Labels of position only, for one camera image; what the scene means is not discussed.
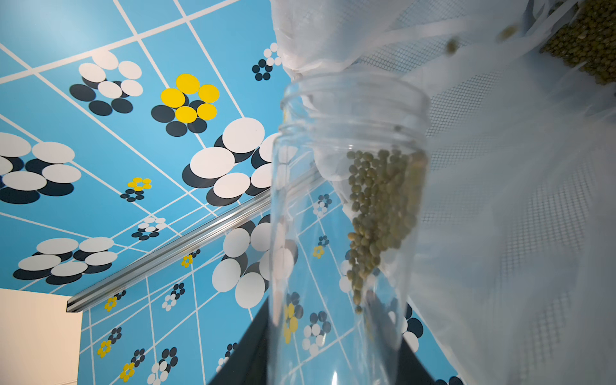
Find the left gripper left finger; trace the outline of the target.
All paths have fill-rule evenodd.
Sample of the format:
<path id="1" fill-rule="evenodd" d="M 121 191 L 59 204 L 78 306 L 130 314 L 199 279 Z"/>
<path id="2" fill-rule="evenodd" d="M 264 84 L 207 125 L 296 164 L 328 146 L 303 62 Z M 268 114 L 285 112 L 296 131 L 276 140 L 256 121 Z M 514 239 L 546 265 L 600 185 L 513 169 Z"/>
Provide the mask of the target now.
<path id="1" fill-rule="evenodd" d="M 236 351 L 210 384 L 267 384 L 268 349 L 270 342 L 269 300 L 261 306 Z"/>

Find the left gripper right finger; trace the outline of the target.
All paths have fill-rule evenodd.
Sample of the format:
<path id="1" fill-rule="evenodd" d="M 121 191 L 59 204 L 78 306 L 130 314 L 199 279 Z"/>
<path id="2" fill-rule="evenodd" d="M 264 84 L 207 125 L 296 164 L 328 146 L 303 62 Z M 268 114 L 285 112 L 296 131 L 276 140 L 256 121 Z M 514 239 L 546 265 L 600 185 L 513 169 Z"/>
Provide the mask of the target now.
<path id="1" fill-rule="evenodd" d="M 404 338 L 395 352 L 395 385 L 434 385 L 435 380 L 417 359 Z"/>

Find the clear plastic jar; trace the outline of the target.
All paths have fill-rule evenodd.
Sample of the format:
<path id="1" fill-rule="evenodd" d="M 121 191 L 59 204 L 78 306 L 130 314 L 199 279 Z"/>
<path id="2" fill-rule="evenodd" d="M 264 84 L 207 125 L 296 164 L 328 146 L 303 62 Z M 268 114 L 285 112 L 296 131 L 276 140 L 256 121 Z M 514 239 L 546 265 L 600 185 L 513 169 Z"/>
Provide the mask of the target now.
<path id="1" fill-rule="evenodd" d="M 394 383 L 428 104 L 418 88 L 370 72 L 285 91 L 270 187 L 269 383 Z"/>

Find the green mung beans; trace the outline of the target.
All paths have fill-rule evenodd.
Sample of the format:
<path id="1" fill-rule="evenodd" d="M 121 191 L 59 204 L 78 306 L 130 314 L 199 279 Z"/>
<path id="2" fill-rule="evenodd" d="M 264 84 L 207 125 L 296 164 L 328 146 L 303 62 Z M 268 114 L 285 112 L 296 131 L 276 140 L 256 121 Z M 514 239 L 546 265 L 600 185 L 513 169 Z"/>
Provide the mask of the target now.
<path id="1" fill-rule="evenodd" d="M 420 215 L 429 299 L 478 309 L 566 292 L 615 307 L 615 4 L 483 1 L 476 14 L 387 31 L 378 49 L 446 40 L 404 80 L 443 96 L 500 73 L 482 106 L 411 155 L 382 150 L 352 193 L 371 250 L 401 247 Z"/>

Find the white bin liner bag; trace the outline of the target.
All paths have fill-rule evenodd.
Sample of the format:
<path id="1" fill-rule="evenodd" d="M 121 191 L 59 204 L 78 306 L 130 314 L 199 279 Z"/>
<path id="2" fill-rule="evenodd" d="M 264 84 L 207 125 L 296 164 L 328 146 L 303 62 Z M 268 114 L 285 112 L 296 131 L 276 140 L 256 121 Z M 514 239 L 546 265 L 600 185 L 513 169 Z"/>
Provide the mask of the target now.
<path id="1" fill-rule="evenodd" d="M 351 376 L 392 381 L 410 300 L 468 384 L 615 381 L 615 4 L 274 1 L 290 76 L 274 248 L 340 197 Z"/>

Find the left aluminium corner post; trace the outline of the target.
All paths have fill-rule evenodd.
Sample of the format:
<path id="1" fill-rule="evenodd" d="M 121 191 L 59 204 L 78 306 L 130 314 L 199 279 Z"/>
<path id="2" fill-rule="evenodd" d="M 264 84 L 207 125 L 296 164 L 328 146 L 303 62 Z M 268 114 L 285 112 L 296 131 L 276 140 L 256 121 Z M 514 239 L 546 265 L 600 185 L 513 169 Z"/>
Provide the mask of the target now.
<path id="1" fill-rule="evenodd" d="M 106 298 L 123 289 L 146 279 L 148 276 L 165 269 L 191 251 L 208 245 L 231 229 L 240 226 L 258 213 L 273 211 L 273 194 L 275 188 L 269 189 L 254 199 L 229 210 L 218 218 L 197 227 L 183 237 L 168 242 L 144 257 L 123 268 L 112 276 L 83 290 L 67 301 L 68 313 L 80 313 L 90 310 Z"/>

